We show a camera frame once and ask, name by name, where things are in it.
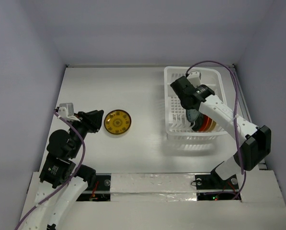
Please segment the yellow patterned plate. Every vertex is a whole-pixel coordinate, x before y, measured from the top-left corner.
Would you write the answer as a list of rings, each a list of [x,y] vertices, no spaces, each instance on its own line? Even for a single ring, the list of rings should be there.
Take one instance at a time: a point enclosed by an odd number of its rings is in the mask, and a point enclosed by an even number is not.
[[[109,134],[123,135],[131,128],[132,119],[125,110],[116,109],[105,116],[103,123]]]

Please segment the blue patterned plate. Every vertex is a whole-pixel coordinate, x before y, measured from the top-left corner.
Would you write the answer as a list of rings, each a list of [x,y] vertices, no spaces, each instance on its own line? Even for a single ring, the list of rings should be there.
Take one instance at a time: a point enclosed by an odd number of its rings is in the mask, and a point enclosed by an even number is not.
[[[188,122],[194,123],[200,116],[200,112],[195,109],[189,109],[185,111],[186,118]]]

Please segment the orange plate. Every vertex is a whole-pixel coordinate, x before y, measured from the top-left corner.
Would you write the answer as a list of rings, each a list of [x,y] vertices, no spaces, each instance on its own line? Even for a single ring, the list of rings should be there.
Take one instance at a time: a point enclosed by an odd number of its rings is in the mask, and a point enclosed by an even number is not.
[[[212,119],[206,115],[204,115],[203,125],[200,128],[201,132],[207,132],[212,124]]]

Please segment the black plate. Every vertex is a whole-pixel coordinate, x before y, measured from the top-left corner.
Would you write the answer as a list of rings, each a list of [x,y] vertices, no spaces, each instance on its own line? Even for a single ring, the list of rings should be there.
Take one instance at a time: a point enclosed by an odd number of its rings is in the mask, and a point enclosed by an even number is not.
[[[200,114],[198,118],[195,120],[192,130],[194,132],[201,132],[204,131],[206,128],[206,118],[204,114]]]

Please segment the cream floral plate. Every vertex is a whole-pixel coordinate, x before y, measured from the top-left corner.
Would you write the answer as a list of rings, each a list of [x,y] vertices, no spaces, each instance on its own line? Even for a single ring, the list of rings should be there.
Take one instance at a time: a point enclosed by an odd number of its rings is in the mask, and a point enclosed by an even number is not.
[[[217,125],[217,123],[214,120],[212,120],[212,123],[211,123],[208,131],[212,132],[215,129],[216,125]]]

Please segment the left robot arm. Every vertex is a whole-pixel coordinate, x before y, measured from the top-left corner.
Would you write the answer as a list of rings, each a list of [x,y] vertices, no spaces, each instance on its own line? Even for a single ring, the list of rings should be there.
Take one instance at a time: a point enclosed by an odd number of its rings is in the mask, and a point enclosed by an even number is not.
[[[94,187],[96,171],[82,163],[86,153],[84,139],[100,130],[103,114],[103,110],[75,113],[72,103],[62,103],[54,110],[69,130],[59,129],[50,135],[34,206],[21,218],[17,230],[61,229],[82,192]]]

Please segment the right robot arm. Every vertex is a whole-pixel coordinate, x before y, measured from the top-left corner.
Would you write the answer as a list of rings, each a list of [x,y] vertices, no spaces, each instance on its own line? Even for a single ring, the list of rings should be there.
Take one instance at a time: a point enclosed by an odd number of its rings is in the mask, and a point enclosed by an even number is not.
[[[270,128],[265,125],[258,127],[235,115],[208,86],[194,87],[182,76],[171,83],[171,88],[184,109],[196,109],[208,116],[236,141],[237,152],[211,172],[210,182],[214,187],[221,188],[231,176],[251,171],[270,153]]]

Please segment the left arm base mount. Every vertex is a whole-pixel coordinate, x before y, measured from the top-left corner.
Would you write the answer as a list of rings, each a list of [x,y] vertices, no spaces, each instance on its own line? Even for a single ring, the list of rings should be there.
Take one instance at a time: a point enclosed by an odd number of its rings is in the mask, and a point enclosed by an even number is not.
[[[97,173],[95,169],[81,165],[77,176],[88,183],[87,189],[77,198],[78,202],[105,202],[111,200],[111,174]]]

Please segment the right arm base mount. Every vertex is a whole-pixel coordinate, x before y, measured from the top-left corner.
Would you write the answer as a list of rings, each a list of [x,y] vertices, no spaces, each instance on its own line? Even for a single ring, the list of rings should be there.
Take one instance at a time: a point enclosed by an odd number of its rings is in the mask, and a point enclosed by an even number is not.
[[[240,188],[236,175],[222,180],[214,174],[196,174],[191,186],[196,189],[198,201],[241,200],[240,195],[234,198]]]

